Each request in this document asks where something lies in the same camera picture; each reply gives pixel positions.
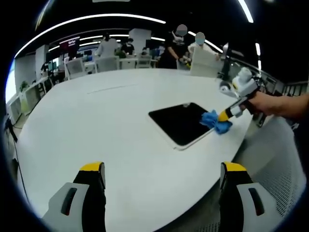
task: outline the dark hair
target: dark hair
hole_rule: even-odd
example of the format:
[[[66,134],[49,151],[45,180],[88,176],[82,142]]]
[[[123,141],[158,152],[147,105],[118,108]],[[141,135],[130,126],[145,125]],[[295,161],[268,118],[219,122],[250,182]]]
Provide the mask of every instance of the dark hair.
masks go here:
[[[104,35],[104,37],[105,37],[105,41],[110,40],[110,34],[109,34],[109,33],[106,33],[106,34]]]

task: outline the oval table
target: oval table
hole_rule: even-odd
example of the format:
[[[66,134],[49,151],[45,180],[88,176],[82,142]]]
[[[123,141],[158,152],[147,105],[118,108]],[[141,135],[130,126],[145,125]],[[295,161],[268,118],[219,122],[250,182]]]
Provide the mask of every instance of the oval table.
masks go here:
[[[220,178],[251,122],[245,111],[230,131],[214,131],[184,151],[150,123],[152,110],[195,102],[217,112],[235,99],[220,80],[186,71],[103,72],[53,87],[20,133],[17,149],[26,191],[42,217],[49,199],[86,163],[103,161],[108,232],[155,231],[186,212]]]

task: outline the cleaning cloth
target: cleaning cloth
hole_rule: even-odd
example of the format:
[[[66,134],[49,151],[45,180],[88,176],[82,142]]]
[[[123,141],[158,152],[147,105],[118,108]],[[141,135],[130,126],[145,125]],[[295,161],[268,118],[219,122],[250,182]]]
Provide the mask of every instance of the cleaning cloth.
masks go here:
[[[214,130],[218,134],[224,134],[228,132],[230,127],[233,125],[233,123],[226,121],[226,122],[219,122],[218,121],[218,115],[215,110],[213,110],[211,113],[203,113],[202,119],[200,120],[200,124],[209,127],[210,129],[214,128]]]

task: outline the black tablet screen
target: black tablet screen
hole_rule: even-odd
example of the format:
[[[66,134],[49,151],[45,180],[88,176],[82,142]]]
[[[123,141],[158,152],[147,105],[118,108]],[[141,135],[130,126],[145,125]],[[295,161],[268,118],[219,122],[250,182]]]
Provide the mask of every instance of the black tablet screen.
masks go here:
[[[210,130],[199,123],[204,112],[208,111],[186,103],[151,111],[149,116],[176,144],[184,146]]]

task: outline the white shirt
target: white shirt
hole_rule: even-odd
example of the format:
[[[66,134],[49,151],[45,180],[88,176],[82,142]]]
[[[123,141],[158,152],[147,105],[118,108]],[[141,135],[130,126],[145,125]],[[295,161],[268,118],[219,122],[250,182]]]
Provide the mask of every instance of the white shirt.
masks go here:
[[[191,55],[193,55],[194,48],[196,46],[199,46],[196,42],[194,42],[194,43],[192,43],[188,46],[188,50],[189,50]],[[213,51],[206,43],[203,43],[203,50],[208,51],[208,52],[212,53],[213,55],[218,54],[217,52]]]
[[[100,57],[112,57],[115,55],[115,49],[117,49],[116,39],[110,38],[108,41],[102,40],[96,54]]]

